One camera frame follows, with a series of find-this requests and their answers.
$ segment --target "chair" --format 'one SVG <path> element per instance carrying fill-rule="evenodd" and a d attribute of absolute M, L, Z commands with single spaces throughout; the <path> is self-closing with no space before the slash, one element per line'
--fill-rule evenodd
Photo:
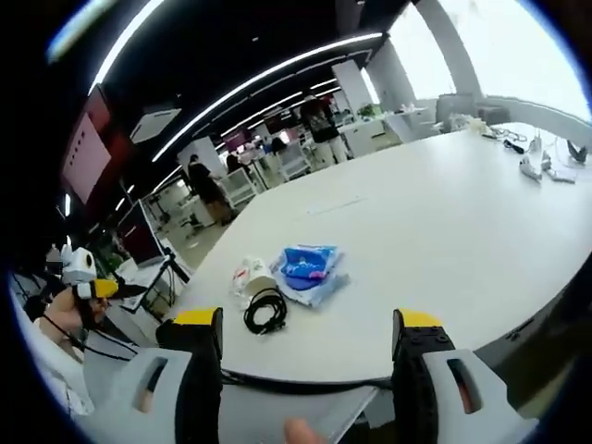
<path fill-rule="evenodd" d="M 472 94 L 442 94 L 436 102 L 436 122 L 441 132 L 450 132 L 450 116 L 465 114 L 478 117 L 478 109 Z"/>
<path fill-rule="evenodd" d="M 233 209 L 248 203 L 258 194 L 256 187 L 242 168 L 228 174 L 218 183 Z"/>
<path fill-rule="evenodd" d="M 285 180 L 299 177 L 311 170 L 311 164 L 302 152 L 298 141 L 290 142 L 286 148 L 277 154 L 279 173 Z"/>

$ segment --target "black ceiling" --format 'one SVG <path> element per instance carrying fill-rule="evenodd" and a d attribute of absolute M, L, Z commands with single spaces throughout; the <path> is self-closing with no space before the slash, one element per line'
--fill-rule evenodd
<path fill-rule="evenodd" d="M 61 157 L 66 149 L 69 132 L 106 54 L 147 2 L 116 2 L 51 66 L 49 93 L 59 108 L 55 118 L 61 130 L 60 142 L 53 145 L 56 157 Z M 72 4 L 70 10 L 75 10 L 76 2 L 68 3 Z M 363 66 L 384 39 L 327 51 L 258 81 L 205 116 L 157 162 L 152 162 L 154 154 L 187 122 L 247 79 L 336 40 L 386 31 L 407 3 L 408 0 L 366 0 L 360 5 L 356 0 L 165 0 L 125 45 L 103 83 L 107 98 L 128 132 L 150 107 L 170 105 L 182 109 L 159 136 L 138 145 L 139 155 L 124 174 L 124 181 L 134 183 L 135 197 L 141 197 L 174 168 L 176 152 L 191 138 L 209 135 L 216 140 L 221 132 L 262 108 L 331 79 L 330 67 L 338 62 L 323 62 L 347 56 Z M 313 65 L 319 66 L 259 92 Z M 240 105 L 220 116 L 237 102 Z M 114 190 L 109 200 L 115 207 L 120 198 L 121 191 Z"/>

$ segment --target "monitor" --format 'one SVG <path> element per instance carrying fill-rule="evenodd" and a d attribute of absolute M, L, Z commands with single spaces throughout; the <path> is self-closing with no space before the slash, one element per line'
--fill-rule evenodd
<path fill-rule="evenodd" d="M 222 139 L 228 151 L 232 153 L 233 151 L 237 151 L 239 147 L 249 140 L 249 135 L 244 129 L 238 129 Z"/>
<path fill-rule="evenodd" d="M 165 252 L 152 229 L 141 201 L 136 202 L 117 226 L 123 248 L 139 268 L 163 262 Z"/>
<path fill-rule="evenodd" d="M 135 145 L 114 118 L 97 85 L 89 95 L 70 135 L 62 161 L 65 191 L 82 208 L 88 222 L 97 222 L 112 211 L 120 197 L 113 195 Z"/>
<path fill-rule="evenodd" d="M 291 110 L 286 109 L 272 117 L 266 118 L 265 126 L 267 127 L 269 134 L 276 134 L 282 130 L 297 127 L 298 118 L 296 118 Z"/>

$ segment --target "blue plastic bag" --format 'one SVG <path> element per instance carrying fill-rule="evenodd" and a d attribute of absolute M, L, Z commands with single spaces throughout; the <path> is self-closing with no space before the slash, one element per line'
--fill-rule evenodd
<path fill-rule="evenodd" d="M 281 272 L 288 278 L 322 280 L 333 268 L 338 248 L 332 245 L 297 245 L 284 249 Z"/>
<path fill-rule="evenodd" d="M 306 305 L 311 308 L 317 308 L 322 301 L 327 300 L 330 296 L 341 290 L 342 288 L 350 284 L 350 276 L 347 273 L 339 272 L 339 260 L 343 257 L 343 252 L 336 249 L 333 252 L 335 257 L 332 257 L 330 261 L 327 261 L 327 273 L 322 279 L 310 279 L 309 282 L 314 282 L 311 288 L 300 288 L 294 287 L 294 280 L 305 281 L 304 278 L 298 277 L 287 277 L 282 271 L 287 266 L 286 253 L 285 251 L 279 256 L 279 258 L 273 262 L 270 266 L 272 276 L 277 282 L 279 289 L 286 295 L 287 298 Z"/>

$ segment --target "round white table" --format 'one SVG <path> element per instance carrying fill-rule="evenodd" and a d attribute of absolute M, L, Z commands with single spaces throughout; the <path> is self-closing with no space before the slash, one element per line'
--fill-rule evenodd
<path fill-rule="evenodd" d="M 520 173 L 520 158 L 464 131 L 266 191 L 207 255 L 171 315 L 224 307 L 223 368 L 283 381 L 389 376 L 399 307 L 435 315 L 457 348 L 477 349 L 549 302 L 592 251 L 589 167 L 575 185 L 539 184 Z M 270 262 L 296 243 L 342 248 L 339 269 L 351 285 L 317 310 L 289 302 L 285 329 L 255 336 L 229 294 L 232 274 L 246 254 Z"/>

